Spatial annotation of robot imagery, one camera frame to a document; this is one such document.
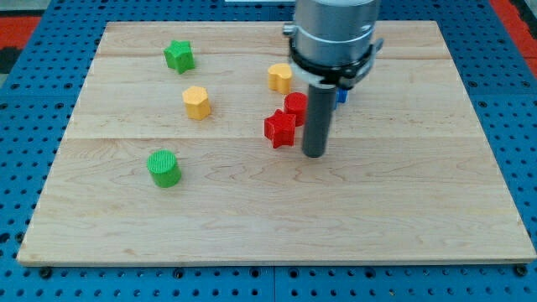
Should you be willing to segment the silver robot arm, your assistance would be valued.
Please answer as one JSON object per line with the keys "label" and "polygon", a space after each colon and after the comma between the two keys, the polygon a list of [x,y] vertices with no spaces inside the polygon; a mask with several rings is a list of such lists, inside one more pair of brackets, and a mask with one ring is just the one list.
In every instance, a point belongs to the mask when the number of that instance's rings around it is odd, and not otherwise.
{"label": "silver robot arm", "polygon": [[296,0],[283,27],[294,73],[319,88],[351,90],[383,47],[373,40],[380,0]]}

